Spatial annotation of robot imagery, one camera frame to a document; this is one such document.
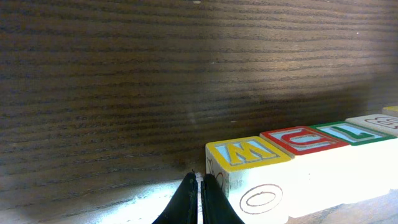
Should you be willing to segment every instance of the green border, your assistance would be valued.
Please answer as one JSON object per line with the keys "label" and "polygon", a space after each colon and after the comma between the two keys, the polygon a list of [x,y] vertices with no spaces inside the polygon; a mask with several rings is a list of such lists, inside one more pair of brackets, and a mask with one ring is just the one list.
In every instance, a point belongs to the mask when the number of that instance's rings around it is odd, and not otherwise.
{"label": "green border", "polygon": [[[365,130],[370,130],[370,131],[372,131],[372,132],[378,133],[378,134],[383,135],[383,136],[385,136],[385,137],[377,138],[377,139],[365,140],[365,141],[361,141],[361,142],[349,142],[349,141],[347,141],[347,140],[345,140],[345,139],[343,139],[343,138],[339,138],[339,137],[337,137],[337,136],[334,136],[334,135],[332,135],[332,134],[330,134],[330,133],[327,133],[326,131],[322,131],[322,130],[320,130],[320,129],[317,128],[317,127],[324,127],[324,126],[330,126],[330,125],[334,125],[334,124],[343,124],[343,123],[351,124],[351,125],[354,125],[354,126],[358,126],[358,127],[360,127],[360,128],[364,128]],[[334,138],[340,139],[340,140],[342,140],[342,141],[344,141],[344,142],[347,142],[348,144],[350,144],[350,145],[352,145],[352,146],[360,146],[360,145],[363,145],[363,144],[369,144],[369,143],[374,143],[374,142],[385,141],[385,140],[390,140],[390,139],[395,139],[395,138],[397,138],[397,137],[395,137],[395,136],[393,136],[393,135],[386,134],[386,133],[382,133],[382,132],[380,132],[380,131],[375,131],[375,130],[373,130],[373,129],[365,128],[365,127],[362,127],[362,126],[360,126],[360,125],[353,124],[353,123],[346,122],[346,121],[337,121],[337,122],[326,123],[326,124],[317,124],[317,125],[311,125],[311,126],[309,126],[309,127],[312,128],[312,129],[315,129],[315,130],[317,130],[317,131],[321,131],[321,132],[323,132],[323,133],[325,133],[325,134],[328,134],[328,135],[330,135],[330,136],[333,136]]]}

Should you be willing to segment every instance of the wood grain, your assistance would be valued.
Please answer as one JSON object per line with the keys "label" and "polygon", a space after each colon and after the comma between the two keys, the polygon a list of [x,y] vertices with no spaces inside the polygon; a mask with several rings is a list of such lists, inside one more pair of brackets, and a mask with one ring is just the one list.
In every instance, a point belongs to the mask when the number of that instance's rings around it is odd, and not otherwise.
{"label": "wood grain", "polygon": [[204,173],[206,142],[398,104],[395,1],[0,10],[0,223],[101,223],[149,184]]}

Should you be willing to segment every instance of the block face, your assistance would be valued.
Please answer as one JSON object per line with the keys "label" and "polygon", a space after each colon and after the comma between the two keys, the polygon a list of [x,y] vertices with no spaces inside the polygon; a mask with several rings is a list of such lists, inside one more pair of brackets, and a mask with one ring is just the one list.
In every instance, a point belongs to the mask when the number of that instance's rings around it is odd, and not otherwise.
{"label": "block face", "polygon": [[206,148],[227,172],[290,160],[288,155],[257,136],[210,142]]}
{"label": "block face", "polygon": [[261,133],[266,139],[299,156],[320,152],[348,144],[306,126],[278,129]]}
{"label": "block face", "polygon": [[398,136],[398,118],[384,114],[372,114],[348,118],[346,122]]}
{"label": "block face", "polygon": [[342,141],[348,142],[352,146],[359,146],[395,138],[389,134],[381,133],[379,131],[344,121],[313,125],[310,126],[310,128],[319,130]]}
{"label": "block face", "polygon": [[388,106],[383,108],[383,114],[398,117],[398,106]]}
{"label": "block face", "polygon": [[292,161],[229,173],[228,200],[244,223],[286,223],[289,193],[299,184]]}

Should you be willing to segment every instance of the toy block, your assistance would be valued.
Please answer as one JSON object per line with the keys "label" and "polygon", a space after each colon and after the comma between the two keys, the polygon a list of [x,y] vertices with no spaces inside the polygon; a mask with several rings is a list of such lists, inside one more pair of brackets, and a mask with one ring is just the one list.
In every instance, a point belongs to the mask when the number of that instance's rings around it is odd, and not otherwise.
{"label": "toy block", "polygon": [[318,124],[310,126],[313,129],[329,134],[337,139],[345,141],[352,146],[360,146],[363,144],[369,144],[373,142],[385,141],[388,139],[394,139],[396,137],[375,131],[369,128],[355,125],[348,122],[333,122],[327,124]]}
{"label": "toy block", "polygon": [[341,121],[310,127],[353,146],[346,151],[345,155],[347,159],[344,162],[347,165],[344,167],[345,181],[338,183],[347,186],[346,190],[350,192],[345,203],[354,203],[383,195],[389,190],[389,186],[393,185],[386,175],[382,175],[388,173],[384,170],[385,164],[379,164],[379,160],[375,158],[386,161],[389,153],[396,154],[391,148],[391,144],[396,142],[396,137]]}
{"label": "toy block", "polygon": [[347,118],[346,122],[398,136],[398,118],[393,116],[372,114],[356,118]]}
{"label": "toy block", "polygon": [[260,137],[206,144],[206,172],[213,174],[244,223],[285,223],[290,157]]}
{"label": "toy block", "polygon": [[398,118],[398,106],[388,106],[383,108],[383,114],[389,115],[389,116],[394,116]]}
{"label": "toy block", "polygon": [[290,191],[291,217],[344,203],[346,189],[335,182],[346,177],[348,162],[340,158],[345,158],[351,147],[348,143],[306,126],[266,131],[260,136],[294,158],[290,163],[301,180],[296,180],[298,184]]}

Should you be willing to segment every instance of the wooden floor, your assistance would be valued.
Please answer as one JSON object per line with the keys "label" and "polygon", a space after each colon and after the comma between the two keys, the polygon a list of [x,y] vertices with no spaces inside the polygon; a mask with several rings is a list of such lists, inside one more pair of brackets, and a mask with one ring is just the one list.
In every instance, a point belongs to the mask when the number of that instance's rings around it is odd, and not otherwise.
{"label": "wooden floor", "polygon": [[204,173],[206,142],[398,105],[394,0],[16,0],[0,16],[0,223],[127,223],[103,211]]}

